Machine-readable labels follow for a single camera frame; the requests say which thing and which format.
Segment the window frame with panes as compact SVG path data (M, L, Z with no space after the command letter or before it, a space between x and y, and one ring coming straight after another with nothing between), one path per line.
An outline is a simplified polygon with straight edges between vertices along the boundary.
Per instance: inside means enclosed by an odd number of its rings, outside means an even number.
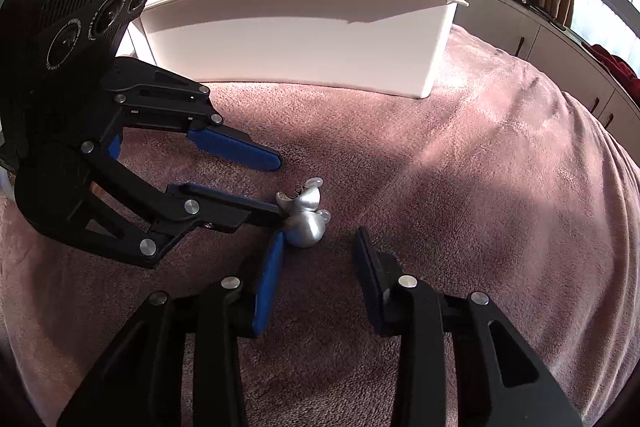
M639 0L575 0L570 29L639 69Z

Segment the pink bed blanket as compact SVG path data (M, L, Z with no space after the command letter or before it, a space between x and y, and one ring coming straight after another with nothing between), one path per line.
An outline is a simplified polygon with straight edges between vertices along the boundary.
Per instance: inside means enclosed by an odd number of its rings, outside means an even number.
M183 136L129 130L120 159L157 187L193 182L261 200L323 180L332 219L291 251L268 329L240 347L254 426L384 426L398 342L373 332L352 264L376 249L438 291L484 291L585 425L639 389L639 169L541 72L450 30L428 98L216 83L232 126L277 150L276 172Z

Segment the beige window seat cabinets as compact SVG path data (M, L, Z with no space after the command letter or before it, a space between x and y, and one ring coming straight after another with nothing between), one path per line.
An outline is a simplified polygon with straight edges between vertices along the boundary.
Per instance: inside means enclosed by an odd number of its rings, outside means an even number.
M579 39L516 1L465 1L454 17L457 25L534 65L639 157L639 106Z

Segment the white plastic storage box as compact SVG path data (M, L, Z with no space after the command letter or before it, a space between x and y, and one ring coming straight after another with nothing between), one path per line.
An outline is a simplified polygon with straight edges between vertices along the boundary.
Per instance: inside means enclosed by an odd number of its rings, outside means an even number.
M152 0L153 61L193 80L426 98L465 0Z

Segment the silver bell ornament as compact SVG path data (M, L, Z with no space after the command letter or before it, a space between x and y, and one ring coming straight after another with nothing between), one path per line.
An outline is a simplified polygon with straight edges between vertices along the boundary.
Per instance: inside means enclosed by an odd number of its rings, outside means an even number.
M276 194L278 207L284 212L283 234L286 241L297 248L319 243L331 221L331 213L320 208L320 187L323 180L308 179L294 197L283 192Z

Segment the red cloth on sill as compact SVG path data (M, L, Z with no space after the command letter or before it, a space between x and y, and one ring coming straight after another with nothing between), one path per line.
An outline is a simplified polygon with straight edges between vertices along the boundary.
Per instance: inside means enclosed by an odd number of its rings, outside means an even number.
M634 70L621 57L611 54L600 44L584 44L585 49L591 53L620 83L629 96L640 104L640 80Z

